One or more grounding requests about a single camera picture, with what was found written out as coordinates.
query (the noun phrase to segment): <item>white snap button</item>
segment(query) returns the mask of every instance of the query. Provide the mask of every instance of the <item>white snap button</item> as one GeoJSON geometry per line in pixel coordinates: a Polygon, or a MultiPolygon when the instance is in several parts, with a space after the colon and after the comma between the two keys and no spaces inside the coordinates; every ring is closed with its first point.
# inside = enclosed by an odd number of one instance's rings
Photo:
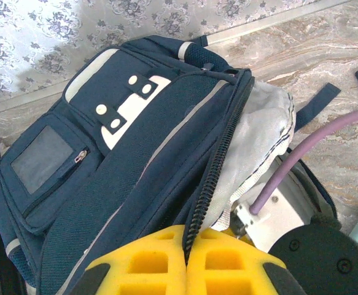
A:
{"type": "Polygon", "coordinates": [[[143,92],[144,94],[149,93],[150,90],[152,90],[152,86],[151,86],[150,84],[146,84],[146,85],[143,86],[143,88],[142,88],[142,92],[143,92]]]}
{"type": "Polygon", "coordinates": [[[111,128],[116,128],[117,126],[120,125],[120,119],[114,119],[111,123],[111,128]]]}
{"type": "Polygon", "coordinates": [[[138,77],[136,77],[135,75],[134,76],[131,76],[128,80],[128,83],[130,85],[134,85],[136,83],[136,81],[138,81],[138,77]]]}
{"type": "Polygon", "coordinates": [[[97,105],[97,107],[95,108],[95,111],[97,112],[97,114],[99,115],[103,115],[106,113],[107,108],[105,104],[99,104],[97,105]]]}

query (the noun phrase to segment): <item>zipper pull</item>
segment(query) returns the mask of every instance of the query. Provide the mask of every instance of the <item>zipper pull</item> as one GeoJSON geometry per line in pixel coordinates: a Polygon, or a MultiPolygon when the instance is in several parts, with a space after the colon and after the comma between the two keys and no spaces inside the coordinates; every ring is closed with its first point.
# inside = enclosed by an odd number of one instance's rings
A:
{"type": "Polygon", "coordinates": [[[81,151],[79,153],[79,155],[77,155],[74,159],[75,163],[79,163],[80,161],[82,161],[84,158],[86,158],[87,156],[87,151],[81,151]]]}

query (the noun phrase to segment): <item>floor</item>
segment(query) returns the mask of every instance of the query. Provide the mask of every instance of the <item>floor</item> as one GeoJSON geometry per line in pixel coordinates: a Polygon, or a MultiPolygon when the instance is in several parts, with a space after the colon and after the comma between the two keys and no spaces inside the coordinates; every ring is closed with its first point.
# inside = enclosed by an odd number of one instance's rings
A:
{"type": "MultiPolygon", "coordinates": [[[[249,67],[261,81],[283,87],[300,109],[326,82],[342,92],[301,130],[292,146],[326,122],[358,109],[358,0],[209,47],[232,66],[249,67]]],[[[60,95],[0,112],[6,149],[60,95]]],[[[335,199],[343,231],[358,220],[358,123],[319,143],[303,160],[335,199]]]]}

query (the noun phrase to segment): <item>white lining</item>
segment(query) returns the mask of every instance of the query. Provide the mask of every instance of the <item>white lining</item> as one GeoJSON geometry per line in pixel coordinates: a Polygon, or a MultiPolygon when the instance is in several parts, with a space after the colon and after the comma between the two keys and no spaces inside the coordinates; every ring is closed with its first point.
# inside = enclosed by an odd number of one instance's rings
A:
{"type": "Polygon", "coordinates": [[[183,44],[181,44],[180,48],[179,48],[179,52],[177,53],[177,57],[181,60],[184,61],[184,56],[185,56],[185,52],[187,51],[188,47],[192,44],[193,42],[184,42],[183,44]]]}
{"type": "Polygon", "coordinates": [[[103,231],[105,230],[105,228],[107,227],[107,225],[110,223],[110,221],[113,219],[113,217],[115,217],[115,215],[119,212],[119,210],[121,209],[121,207],[123,207],[123,205],[121,204],[120,207],[117,208],[117,210],[111,215],[111,217],[109,217],[109,219],[105,222],[105,225],[103,226],[103,228],[98,232],[98,235],[95,237],[95,239],[93,240],[93,242],[91,243],[91,245],[84,251],[84,254],[82,255],[82,257],[78,260],[78,262],[75,264],[75,266],[72,268],[71,272],[69,273],[67,279],[65,280],[65,282],[62,284],[61,288],[57,291],[56,295],[63,295],[64,292],[66,291],[69,282],[71,281],[72,277],[74,276],[75,272],[77,271],[78,267],[80,266],[80,264],[83,262],[83,260],[85,259],[85,257],[87,256],[88,252],[90,251],[90,249],[94,246],[95,242],[98,240],[99,236],[103,233],[103,231]]]}
{"type": "Polygon", "coordinates": [[[102,66],[110,59],[110,57],[115,54],[118,49],[108,49],[98,55],[95,60],[93,60],[68,86],[64,97],[69,103],[71,99],[77,94],[79,89],[95,74],[102,68],[102,66]]]}
{"type": "Polygon", "coordinates": [[[6,246],[6,255],[9,256],[11,254],[12,250],[16,247],[20,246],[19,239],[16,238],[15,240],[12,240],[7,246],[6,246]]]}
{"type": "Polygon", "coordinates": [[[103,139],[109,149],[113,149],[115,147],[120,138],[124,135],[140,113],[171,82],[167,78],[160,76],[152,76],[150,81],[158,84],[158,86],[147,99],[143,99],[138,94],[133,93],[117,109],[117,112],[127,121],[119,130],[112,134],[105,126],[101,127],[103,139]]]}
{"type": "Polygon", "coordinates": [[[192,117],[193,115],[195,115],[195,113],[202,107],[204,106],[221,88],[222,86],[224,86],[225,84],[227,84],[228,82],[225,80],[221,80],[218,81],[218,83],[216,84],[216,86],[214,86],[214,88],[210,91],[209,94],[207,94],[205,96],[205,98],[203,98],[191,111],[188,115],[186,115],[186,117],[184,118],[183,121],[181,121],[176,127],[174,127],[172,129],[172,131],[169,133],[169,135],[164,139],[164,141],[162,142],[162,144],[160,144],[160,146],[155,150],[155,152],[153,153],[152,157],[150,158],[149,162],[147,163],[145,169],[142,172],[142,175],[139,179],[142,178],[143,173],[145,172],[145,170],[147,169],[147,167],[150,165],[151,161],[154,160],[154,158],[161,152],[161,150],[166,146],[166,144],[169,142],[169,140],[172,139],[172,137],[184,126],[184,124],[186,124],[192,117]]]}

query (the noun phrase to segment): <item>backpack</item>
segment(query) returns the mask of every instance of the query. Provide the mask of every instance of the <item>backpack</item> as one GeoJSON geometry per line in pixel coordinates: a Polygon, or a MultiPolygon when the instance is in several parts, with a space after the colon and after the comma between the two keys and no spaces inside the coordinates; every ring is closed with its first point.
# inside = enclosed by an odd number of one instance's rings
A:
{"type": "Polygon", "coordinates": [[[1,158],[1,237],[38,294],[68,293],[92,260],[173,224],[186,224],[188,258],[205,218],[222,216],[224,201],[208,209],[228,149],[238,154],[230,143],[254,149],[254,136],[233,140],[251,113],[270,118],[247,183],[286,152],[292,97],[204,45],[149,36],[106,48],[1,158]]]}

